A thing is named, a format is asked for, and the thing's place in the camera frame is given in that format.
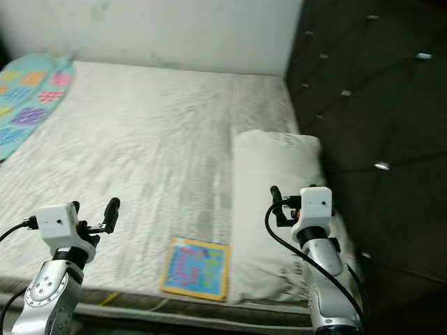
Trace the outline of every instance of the mattress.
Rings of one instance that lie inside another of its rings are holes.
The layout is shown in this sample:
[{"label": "mattress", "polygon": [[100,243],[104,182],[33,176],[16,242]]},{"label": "mattress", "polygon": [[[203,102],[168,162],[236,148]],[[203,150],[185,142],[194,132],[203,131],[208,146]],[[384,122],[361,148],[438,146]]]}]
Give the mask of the mattress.
[{"label": "mattress", "polygon": [[[265,75],[80,61],[74,68],[67,97],[0,165],[0,231],[41,205],[73,200],[80,202],[80,220],[99,223],[108,200],[119,197],[115,232],[101,237],[85,267],[82,301],[91,305],[85,310],[210,322],[210,303],[160,291],[169,242],[180,236],[231,245],[232,140],[251,129],[297,133],[284,83]],[[2,292],[28,283],[50,257],[37,231],[19,230],[1,248]],[[106,307],[92,307],[111,292],[120,294]],[[159,302],[165,303],[158,314],[141,312]],[[309,326],[308,315],[293,309],[215,306],[221,319],[236,323],[284,331]]]}]

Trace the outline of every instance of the pillow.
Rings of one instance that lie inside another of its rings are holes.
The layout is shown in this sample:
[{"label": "pillow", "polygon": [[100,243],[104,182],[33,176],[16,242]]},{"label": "pillow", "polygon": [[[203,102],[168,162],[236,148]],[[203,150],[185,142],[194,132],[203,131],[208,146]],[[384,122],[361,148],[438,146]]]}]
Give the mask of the pillow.
[{"label": "pillow", "polygon": [[[272,204],[272,185],[285,196],[299,195],[300,189],[310,184],[325,184],[320,152],[318,138],[306,135],[248,131],[235,138],[229,302],[307,306],[302,260],[271,238],[264,216]],[[270,222],[281,238],[298,246],[291,239],[290,228],[276,228],[273,214]],[[350,243],[339,217],[332,219],[333,235],[341,237],[342,252],[346,253]]]}]

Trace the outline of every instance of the blue blanket with polka dots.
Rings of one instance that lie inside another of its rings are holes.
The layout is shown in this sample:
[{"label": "blue blanket with polka dots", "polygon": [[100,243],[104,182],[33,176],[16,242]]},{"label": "blue blanket with polka dots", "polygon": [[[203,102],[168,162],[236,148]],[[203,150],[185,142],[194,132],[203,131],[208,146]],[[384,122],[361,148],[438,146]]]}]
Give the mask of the blue blanket with polka dots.
[{"label": "blue blanket with polka dots", "polygon": [[0,72],[0,161],[8,158],[62,100],[73,79],[66,57],[29,54]]}]

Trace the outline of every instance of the dark upholstered headboard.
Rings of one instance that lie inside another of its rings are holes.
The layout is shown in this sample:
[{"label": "dark upholstered headboard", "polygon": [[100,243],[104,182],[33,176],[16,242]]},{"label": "dark upholstered headboard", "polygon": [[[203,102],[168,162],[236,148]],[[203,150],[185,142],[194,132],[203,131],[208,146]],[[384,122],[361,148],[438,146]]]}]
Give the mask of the dark upholstered headboard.
[{"label": "dark upholstered headboard", "polygon": [[422,315],[434,299],[430,313],[444,314],[445,8],[422,0],[307,0],[287,84],[301,132],[321,139],[348,231],[371,256],[362,259],[372,319],[397,320],[415,308]]}]

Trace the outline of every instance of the white mattress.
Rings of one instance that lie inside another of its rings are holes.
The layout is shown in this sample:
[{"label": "white mattress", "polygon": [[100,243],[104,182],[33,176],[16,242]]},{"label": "white mattress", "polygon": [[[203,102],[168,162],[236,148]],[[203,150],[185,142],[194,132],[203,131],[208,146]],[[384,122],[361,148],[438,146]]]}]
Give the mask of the white mattress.
[{"label": "white mattress", "polygon": [[[249,129],[296,133],[281,79],[75,62],[64,101],[0,165],[0,232],[44,204],[80,202],[103,220],[84,286],[157,295],[172,236],[230,243],[231,142]],[[32,279],[50,258],[38,231],[1,244],[1,276]]]}]

